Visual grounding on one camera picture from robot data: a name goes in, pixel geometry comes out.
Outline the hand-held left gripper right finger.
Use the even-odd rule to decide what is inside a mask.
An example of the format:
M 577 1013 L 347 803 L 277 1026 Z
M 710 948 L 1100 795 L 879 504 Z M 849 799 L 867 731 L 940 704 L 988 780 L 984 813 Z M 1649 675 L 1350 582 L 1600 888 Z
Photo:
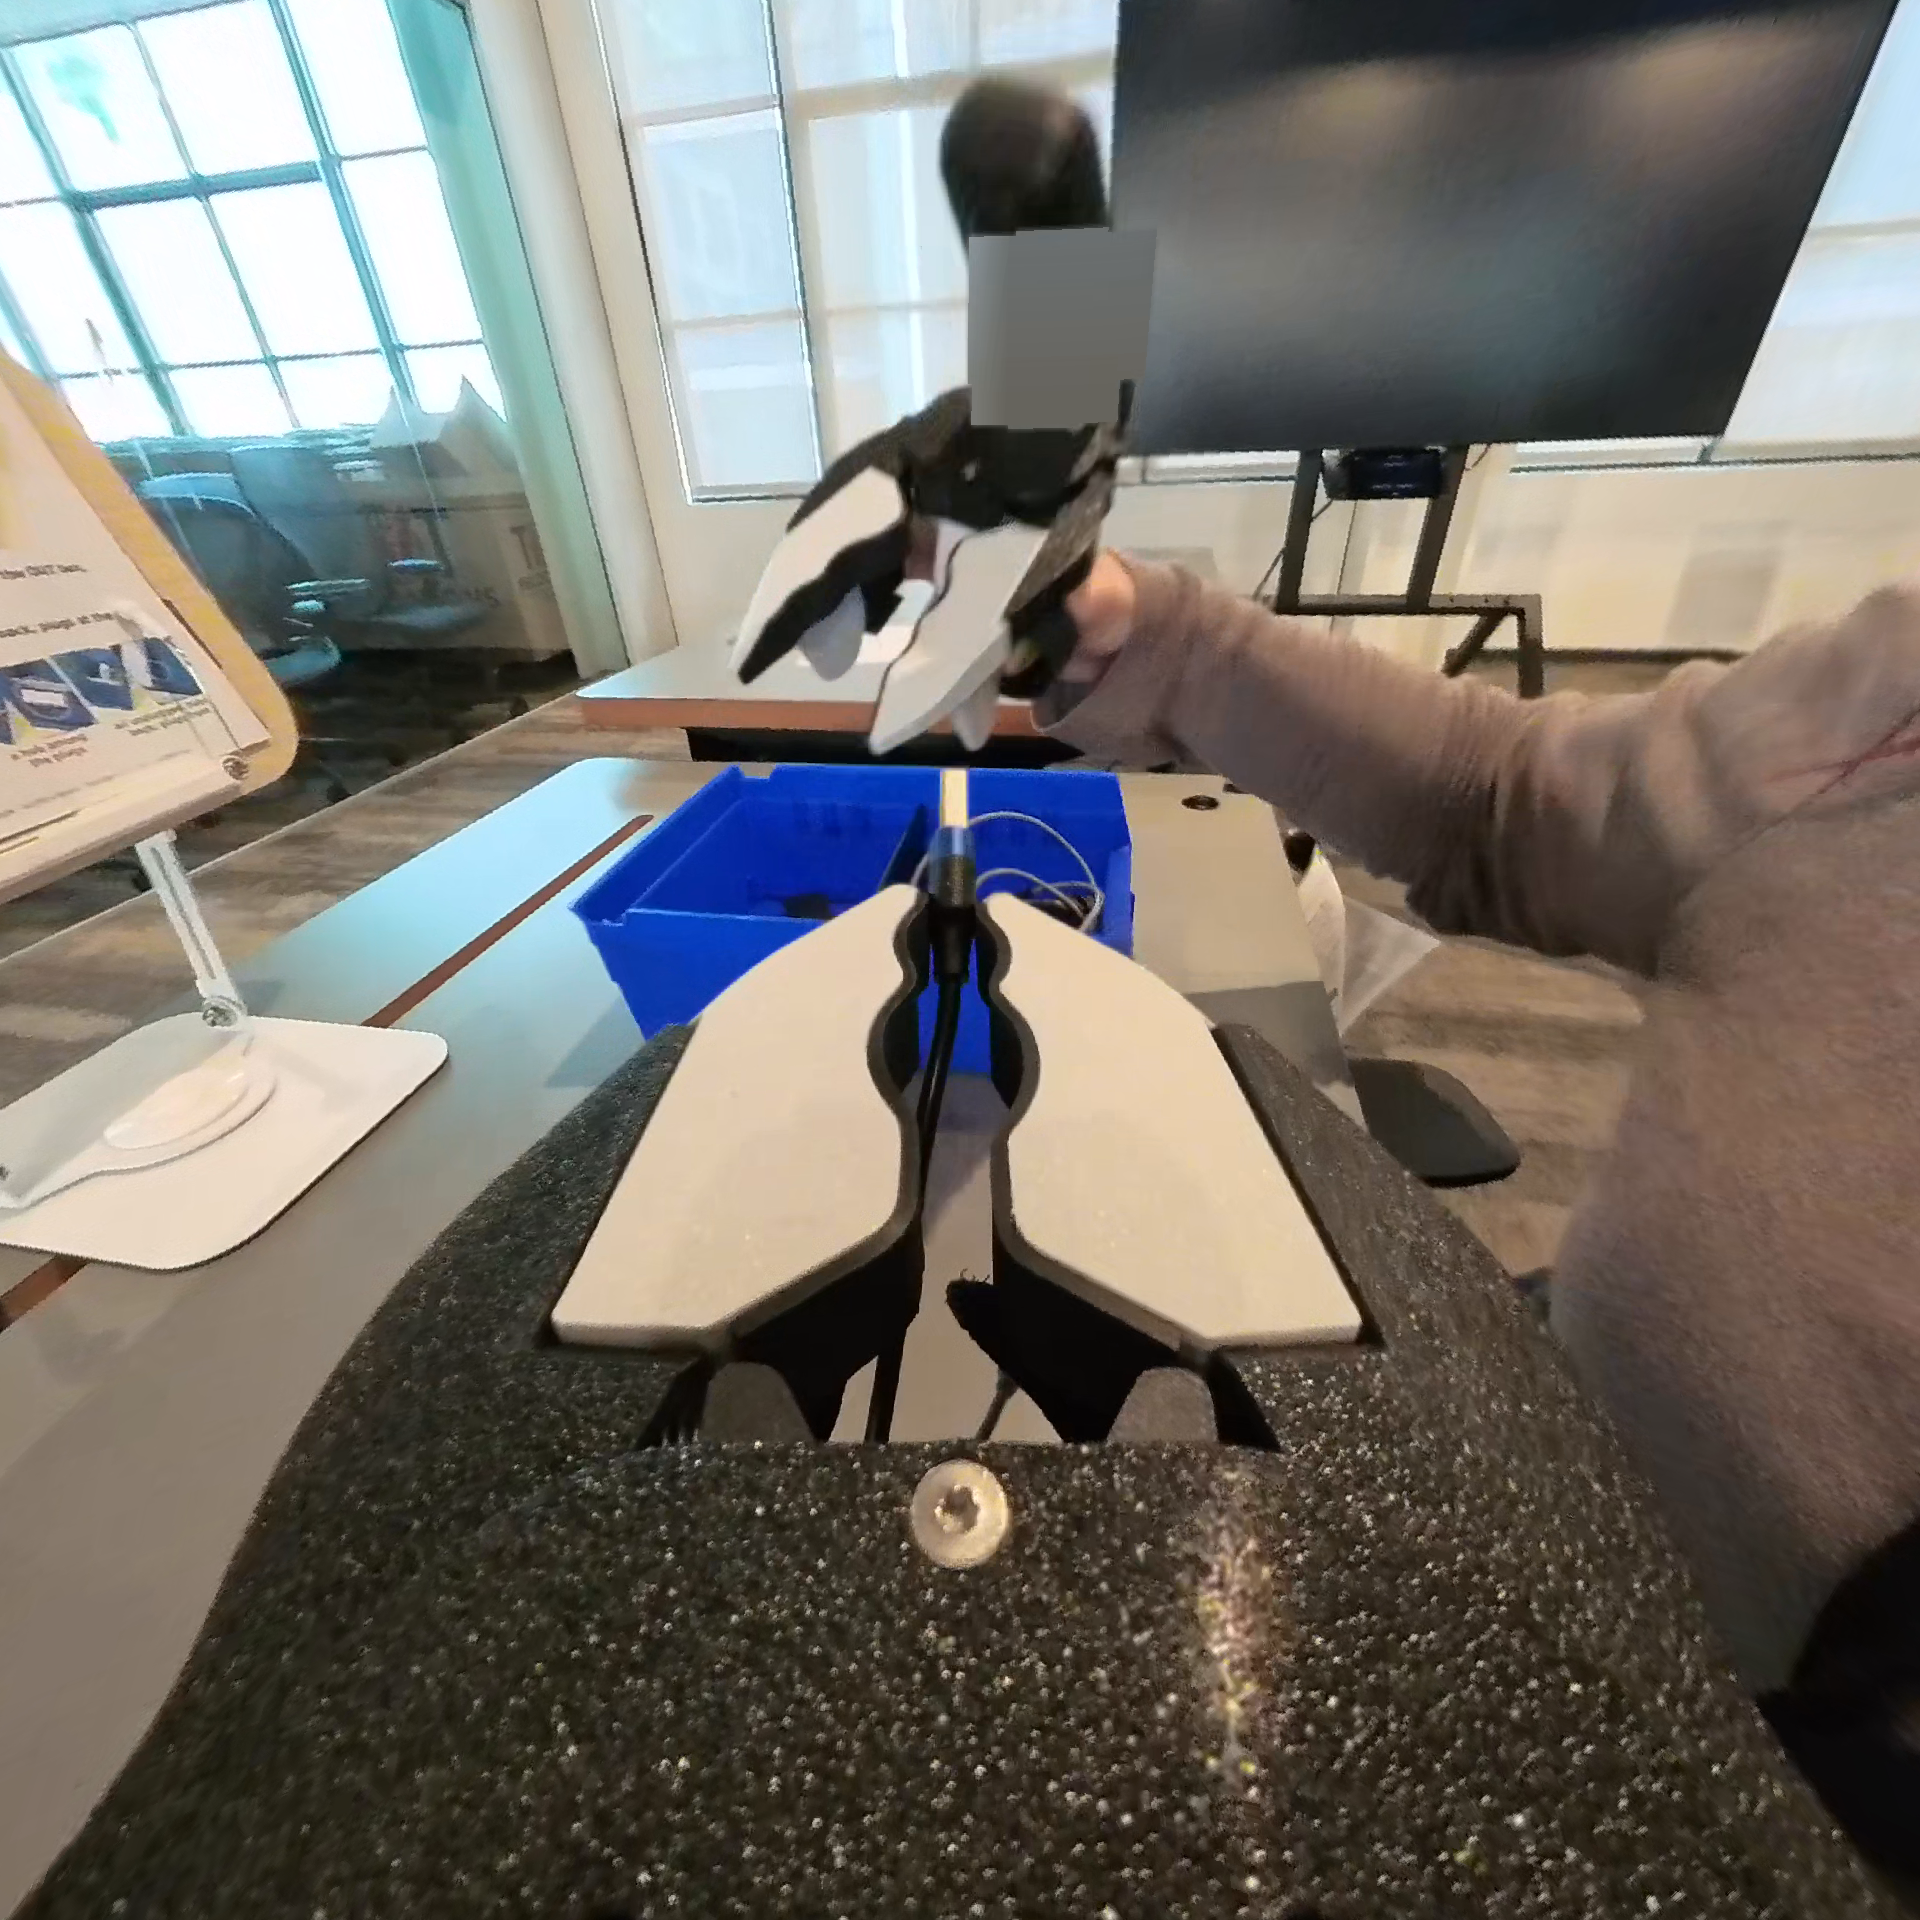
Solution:
M 975 913 L 992 1277 L 955 1319 L 1065 1444 L 1269 1444 L 1238 1364 L 1365 1307 L 1250 1086 L 1253 1035 L 1020 898 Z

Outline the black office chair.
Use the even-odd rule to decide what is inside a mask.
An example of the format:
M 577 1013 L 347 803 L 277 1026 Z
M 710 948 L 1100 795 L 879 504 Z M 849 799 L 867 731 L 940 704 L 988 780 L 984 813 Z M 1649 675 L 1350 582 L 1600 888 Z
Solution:
M 1365 1128 L 1431 1190 L 1491 1186 L 1521 1164 L 1497 1118 L 1450 1073 L 1422 1061 L 1350 1057 Z

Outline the large black tv screen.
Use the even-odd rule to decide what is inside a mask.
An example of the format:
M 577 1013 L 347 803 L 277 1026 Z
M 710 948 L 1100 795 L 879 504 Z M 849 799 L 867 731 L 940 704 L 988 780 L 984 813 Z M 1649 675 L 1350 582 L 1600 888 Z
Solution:
M 1120 6 L 1134 453 L 1725 432 L 1892 13 Z

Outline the person's right hand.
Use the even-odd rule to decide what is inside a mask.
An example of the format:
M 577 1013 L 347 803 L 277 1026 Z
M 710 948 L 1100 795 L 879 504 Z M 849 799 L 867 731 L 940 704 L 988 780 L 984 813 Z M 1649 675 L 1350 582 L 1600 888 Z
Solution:
M 1052 679 L 1031 703 L 1048 731 L 1091 696 L 1127 647 L 1137 621 L 1137 579 L 1109 549 L 1091 554 L 1077 585 L 1039 622 L 1041 650 L 1052 650 Z

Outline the instruction sign board with stand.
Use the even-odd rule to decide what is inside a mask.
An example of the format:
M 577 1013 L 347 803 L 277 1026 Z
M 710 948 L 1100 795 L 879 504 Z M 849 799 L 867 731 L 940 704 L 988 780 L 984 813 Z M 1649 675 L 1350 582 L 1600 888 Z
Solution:
M 256 1011 L 176 829 L 294 759 L 294 719 L 71 410 L 3 360 L 3 894 L 131 852 L 194 998 L 4 1103 L 3 1241 L 178 1273 L 261 1237 L 439 1078 L 401 1026 Z

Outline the person's arm, grey sleeve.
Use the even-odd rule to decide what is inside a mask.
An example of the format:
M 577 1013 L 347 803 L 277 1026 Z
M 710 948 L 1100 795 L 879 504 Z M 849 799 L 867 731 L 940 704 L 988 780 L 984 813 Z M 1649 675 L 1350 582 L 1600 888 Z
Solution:
M 1673 679 L 1629 744 L 1653 991 L 1553 1328 L 1787 1695 L 1915 1527 L 1915 585 Z

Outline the small black device under tv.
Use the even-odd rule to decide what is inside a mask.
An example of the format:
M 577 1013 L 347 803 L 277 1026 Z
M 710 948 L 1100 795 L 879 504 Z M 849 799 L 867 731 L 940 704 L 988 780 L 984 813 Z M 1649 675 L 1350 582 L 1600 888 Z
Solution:
M 1450 446 L 1350 446 L 1321 457 L 1330 501 L 1435 501 L 1450 485 Z

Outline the blue plastic bin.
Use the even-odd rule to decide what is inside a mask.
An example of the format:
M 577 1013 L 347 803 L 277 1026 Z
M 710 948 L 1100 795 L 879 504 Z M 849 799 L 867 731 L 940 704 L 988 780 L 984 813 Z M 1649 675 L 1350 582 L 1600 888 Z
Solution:
M 894 884 L 922 877 L 940 775 L 919 765 L 732 769 L 573 905 L 643 1037 L 694 1022 L 760 961 Z M 1134 956 L 1134 860 L 1109 771 L 967 775 L 975 874 Z

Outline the white-framed window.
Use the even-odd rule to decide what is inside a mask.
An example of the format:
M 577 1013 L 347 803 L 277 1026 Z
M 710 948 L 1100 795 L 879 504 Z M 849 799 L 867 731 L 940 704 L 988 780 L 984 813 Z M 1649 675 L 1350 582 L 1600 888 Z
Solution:
M 798 494 L 966 376 L 938 170 L 987 71 L 1109 146 L 1113 4 L 596 6 L 692 501 Z

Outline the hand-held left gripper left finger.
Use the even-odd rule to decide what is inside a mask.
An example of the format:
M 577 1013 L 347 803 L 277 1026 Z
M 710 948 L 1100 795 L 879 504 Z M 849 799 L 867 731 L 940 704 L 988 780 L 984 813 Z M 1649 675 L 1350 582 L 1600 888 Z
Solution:
M 814 1438 L 922 1299 L 922 894 L 785 944 L 692 1023 L 548 1328 L 778 1376 Z

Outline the teal-framed window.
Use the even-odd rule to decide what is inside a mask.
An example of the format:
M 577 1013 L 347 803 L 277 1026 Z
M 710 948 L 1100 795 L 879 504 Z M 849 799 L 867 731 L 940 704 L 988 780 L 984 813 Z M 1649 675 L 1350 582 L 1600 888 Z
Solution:
M 4 6 L 4 352 L 99 444 L 508 416 L 401 17 Z

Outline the dark office chair behind glass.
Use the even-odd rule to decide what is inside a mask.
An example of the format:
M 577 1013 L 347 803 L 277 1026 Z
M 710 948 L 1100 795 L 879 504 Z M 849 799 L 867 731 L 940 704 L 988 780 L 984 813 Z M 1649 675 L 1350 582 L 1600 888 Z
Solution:
M 229 470 L 176 470 L 133 485 L 136 498 L 192 567 L 274 680 L 294 691 L 338 674 L 342 654 L 294 611 L 313 570 L 248 501 Z

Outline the black tv stand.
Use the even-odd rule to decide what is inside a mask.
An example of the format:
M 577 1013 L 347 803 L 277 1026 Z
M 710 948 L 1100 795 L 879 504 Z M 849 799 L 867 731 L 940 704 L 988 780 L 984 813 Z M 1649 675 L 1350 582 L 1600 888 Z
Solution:
M 1442 565 L 1450 545 L 1452 533 L 1452 517 L 1460 504 L 1460 493 L 1464 488 L 1464 477 L 1472 465 L 1472 450 L 1470 444 L 1432 444 L 1432 446 L 1450 446 L 1450 485 L 1442 498 L 1435 501 L 1420 501 L 1422 506 L 1422 521 L 1420 521 L 1420 538 L 1414 541 L 1411 561 L 1406 570 L 1406 579 L 1394 594 L 1357 594 L 1357 591 L 1333 591 L 1333 594 L 1307 594 L 1306 591 L 1306 565 L 1307 565 L 1307 545 L 1311 533 L 1327 508 L 1335 506 L 1350 506 L 1361 508 L 1365 504 L 1350 501 L 1330 501 L 1325 493 L 1321 478 L 1321 457 L 1325 450 L 1307 446 L 1295 456 L 1295 477 L 1289 485 L 1289 501 L 1287 501 L 1287 523 L 1283 523 L 1283 541 L 1273 557 L 1273 582 L 1271 594 L 1255 591 L 1255 599 L 1261 599 L 1269 611 L 1287 614 L 1287 618 L 1321 618 L 1321 621 L 1346 621 L 1346 618 L 1374 618 L 1374 621 L 1424 621 L 1424 618 L 1452 618 L 1452 621 L 1467 621 L 1467 631 L 1458 638 L 1458 643 L 1444 654 L 1439 674 L 1450 680 L 1458 680 L 1464 675 L 1464 670 L 1490 650 L 1490 642 L 1500 634 L 1500 629 L 1512 625 L 1516 631 L 1516 691 L 1521 700 L 1535 703 L 1545 696 L 1545 610 L 1541 599 L 1536 594 L 1458 594 L 1444 591 L 1439 585 Z

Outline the white cardboard box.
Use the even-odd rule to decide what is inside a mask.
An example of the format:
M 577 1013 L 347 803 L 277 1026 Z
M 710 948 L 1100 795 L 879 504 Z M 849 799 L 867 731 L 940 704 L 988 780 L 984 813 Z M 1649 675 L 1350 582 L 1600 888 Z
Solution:
M 367 501 L 397 554 L 439 565 L 439 595 L 476 606 L 471 634 L 514 659 L 568 654 L 563 614 L 508 421 L 467 380 L 444 412 L 387 397 Z

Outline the grey wood-edged table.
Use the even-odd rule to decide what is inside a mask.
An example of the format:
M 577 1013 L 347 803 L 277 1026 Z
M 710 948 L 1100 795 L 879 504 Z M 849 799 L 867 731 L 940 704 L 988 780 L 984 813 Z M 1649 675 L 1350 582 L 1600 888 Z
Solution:
M 738 684 L 725 643 L 674 647 L 581 688 L 593 731 L 682 731 L 698 763 L 873 763 L 867 731 L 879 680 L 906 631 L 861 643 L 837 680 L 801 656 Z

